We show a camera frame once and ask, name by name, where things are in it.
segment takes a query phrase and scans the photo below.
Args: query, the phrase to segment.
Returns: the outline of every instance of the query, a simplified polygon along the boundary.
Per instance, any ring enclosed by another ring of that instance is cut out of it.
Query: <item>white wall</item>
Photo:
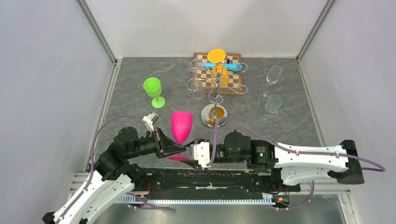
[[[296,56],[326,0],[87,0],[117,58]]]
[[[395,223],[395,21],[394,0],[336,1],[302,60],[327,143],[353,139],[387,168],[351,187],[361,224]]]
[[[0,14],[0,223],[39,224],[83,171],[112,65],[74,0]]]

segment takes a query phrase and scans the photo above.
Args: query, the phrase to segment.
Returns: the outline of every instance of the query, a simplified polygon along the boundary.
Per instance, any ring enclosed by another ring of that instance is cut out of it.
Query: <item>green wine glass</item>
[[[165,105],[165,99],[160,97],[161,95],[161,82],[158,78],[148,78],[143,83],[143,88],[146,91],[147,95],[153,98],[151,104],[155,108],[161,108]]]

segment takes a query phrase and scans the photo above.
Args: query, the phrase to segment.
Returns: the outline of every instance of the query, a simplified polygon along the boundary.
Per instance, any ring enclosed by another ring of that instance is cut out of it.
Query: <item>gray tabletop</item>
[[[122,114],[148,115],[151,112],[159,114],[156,126],[173,139],[170,132],[170,116],[174,111],[189,111],[194,115],[192,132],[186,142],[195,138],[213,139],[213,130],[205,128],[199,119],[204,106],[210,104],[208,94],[202,99],[194,99],[188,91],[186,82],[191,73],[188,63],[192,58],[175,57],[133,57],[123,58],[121,68],[114,87],[113,95],[106,114],[106,120]],[[314,126],[308,100],[297,62],[294,58],[243,58],[248,64],[248,70],[243,75],[243,83],[249,88],[245,95],[224,94],[221,104],[231,118],[237,119],[272,140],[291,145],[319,146],[318,135]],[[260,98],[260,92],[269,88],[266,72],[272,65],[282,67],[282,74],[277,83],[270,87],[270,93],[278,94],[283,104],[277,115],[264,115],[265,101]],[[164,107],[156,109],[151,105],[151,98],[143,89],[143,82],[149,77],[161,80],[162,96],[166,100]],[[121,118],[106,127],[98,141],[96,158],[104,152],[113,141],[118,131],[125,126],[133,126],[139,135],[147,131],[141,120]],[[228,123],[218,132],[219,143],[234,129],[244,135],[257,139],[242,127]],[[159,160],[155,155],[147,155],[132,159],[141,167],[151,168],[188,168],[187,165]],[[215,164],[213,168],[246,169],[245,164]]]
[[[134,57],[123,58],[120,72],[106,114],[106,120],[122,114],[148,115],[159,114],[156,126],[173,138],[170,132],[170,116],[174,111],[189,111],[194,114],[194,126],[186,142],[194,138],[213,139],[213,130],[205,128],[199,119],[204,106],[210,102],[208,94],[196,100],[187,90],[186,82],[191,73],[187,64],[192,58],[174,57]],[[293,58],[243,58],[248,70],[243,75],[243,82],[249,88],[245,95],[223,95],[222,105],[229,116],[237,119],[272,140],[291,145],[320,146],[314,126],[308,99],[297,62]],[[265,73],[272,65],[282,67],[279,81],[272,85],[266,82]],[[151,98],[143,89],[143,82],[149,77],[161,80],[166,104],[155,109]],[[272,94],[283,98],[283,104],[272,117],[264,115],[264,104],[260,92],[269,89]],[[112,143],[114,136],[125,126],[135,127],[139,135],[147,131],[139,119],[122,118],[110,123],[100,135],[96,158]],[[224,137],[234,129],[242,134],[257,139],[242,127],[228,123],[219,130],[218,139],[223,143]],[[189,168],[187,165],[159,160],[154,155],[139,157],[130,161],[141,167],[151,168]],[[214,168],[246,169],[245,164],[215,164]],[[306,196],[292,196],[292,205],[301,203]],[[337,196],[315,195],[312,203],[292,211],[276,212],[270,206],[252,205],[171,205],[173,210],[135,211],[125,206],[114,204],[95,222],[101,223],[345,223]]]

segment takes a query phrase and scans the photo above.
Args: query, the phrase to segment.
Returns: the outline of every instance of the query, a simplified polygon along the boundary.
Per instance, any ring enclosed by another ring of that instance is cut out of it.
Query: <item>round metal base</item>
[[[201,111],[201,122],[204,124],[205,127],[208,128],[214,128],[215,122],[217,122],[218,119],[222,117],[228,117],[228,112],[227,110],[221,106],[217,105],[217,117],[216,120],[213,118],[213,112],[214,112],[214,104],[209,104],[205,106],[202,111]],[[227,123],[228,120],[223,120],[220,124],[219,127],[224,126]]]

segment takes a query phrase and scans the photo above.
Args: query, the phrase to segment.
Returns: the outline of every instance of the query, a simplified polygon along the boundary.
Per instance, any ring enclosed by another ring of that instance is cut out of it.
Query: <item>checkered board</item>
[[[208,53],[196,52],[196,53],[194,53],[194,58],[202,59],[202,61],[208,62],[207,55],[208,55]],[[228,56],[228,59],[230,59],[230,63],[240,63],[240,61],[241,61],[240,54],[227,54],[227,56]],[[229,76],[236,74],[236,73],[237,72],[234,72],[234,71],[228,71]],[[211,78],[211,76],[212,76],[211,72],[208,71],[206,68],[203,68],[203,69],[197,71],[198,78]],[[191,78],[195,78],[195,72],[192,72]],[[204,87],[204,92],[209,93],[211,91],[212,87],[214,86],[214,83],[212,83],[212,80],[208,80],[208,81],[202,81],[202,85]],[[242,90],[240,90],[238,88],[239,85],[242,85],[242,75],[241,74],[232,76],[229,78],[228,87],[230,87],[231,89],[233,89],[237,92],[242,92]],[[220,93],[236,94],[235,92],[228,89],[227,87],[220,87]]]

